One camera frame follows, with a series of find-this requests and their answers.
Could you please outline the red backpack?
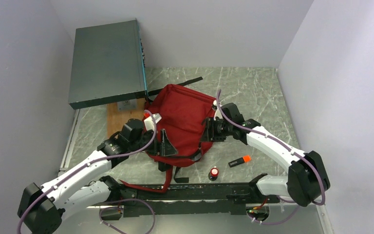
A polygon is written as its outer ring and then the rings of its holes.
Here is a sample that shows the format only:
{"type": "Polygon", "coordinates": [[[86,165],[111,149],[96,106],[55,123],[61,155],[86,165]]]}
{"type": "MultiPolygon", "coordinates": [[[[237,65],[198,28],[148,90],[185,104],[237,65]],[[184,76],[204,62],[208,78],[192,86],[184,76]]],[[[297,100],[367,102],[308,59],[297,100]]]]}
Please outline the red backpack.
{"type": "MultiPolygon", "coordinates": [[[[157,124],[159,142],[161,143],[160,131],[165,129],[178,154],[167,157],[147,154],[158,163],[159,170],[166,174],[162,189],[151,189],[127,182],[123,184],[134,189],[165,193],[174,173],[200,161],[213,145],[212,142],[201,142],[201,136],[205,128],[203,121],[214,117],[214,100],[214,97],[185,87],[184,83],[168,84],[157,91],[157,97],[147,101],[145,109],[162,116],[157,124]]],[[[143,120],[131,119],[118,135],[118,140],[122,141],[130,152],[143,147],[142,136],[146,132],[143,120]]]]}

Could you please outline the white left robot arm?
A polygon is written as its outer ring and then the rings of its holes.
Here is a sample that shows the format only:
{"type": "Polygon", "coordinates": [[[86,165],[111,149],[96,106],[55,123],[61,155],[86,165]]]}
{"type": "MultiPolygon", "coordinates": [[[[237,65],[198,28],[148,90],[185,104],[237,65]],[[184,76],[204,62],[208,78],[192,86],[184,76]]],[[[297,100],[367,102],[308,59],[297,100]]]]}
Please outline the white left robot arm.
{"type": "Polygon", "coordinates": [[[19,204],[17,232],[26,225],[34,234],[52,234],[62,221],[88,206],[103,202],[113,205],[134,190],[166,192],[168,182],[160,190],[117,182],[110,176],[90,184],[91,179],[139,152],[163,158],[178,154],[165,129],[159,130],[153,117],[144,121],[130,119],[121,131],[103,141],[86,159],[63,175],[40,186],[28,185],[19,204]]]}

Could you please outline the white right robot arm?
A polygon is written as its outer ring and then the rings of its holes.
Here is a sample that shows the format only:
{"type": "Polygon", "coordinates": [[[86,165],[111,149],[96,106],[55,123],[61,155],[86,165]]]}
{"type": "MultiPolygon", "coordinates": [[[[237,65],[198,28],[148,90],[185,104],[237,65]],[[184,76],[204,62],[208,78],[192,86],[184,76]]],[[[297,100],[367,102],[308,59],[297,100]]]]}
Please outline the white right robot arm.
{"type": "Polygon", "coordinates": [[[205,120],[202,142],[223,142],[233,137],[261,151],[287,171],[286,176],[263,174],[254,178],[249,188],[251,200],[261,202],[268,195],[276,195],[288,197],[302,207],[325,204],[330,181],[319,153],[295,148],[259,122],[245,120],[234,103],[220,105],[214,101],[212,108],[215,116],[205,120]]]}

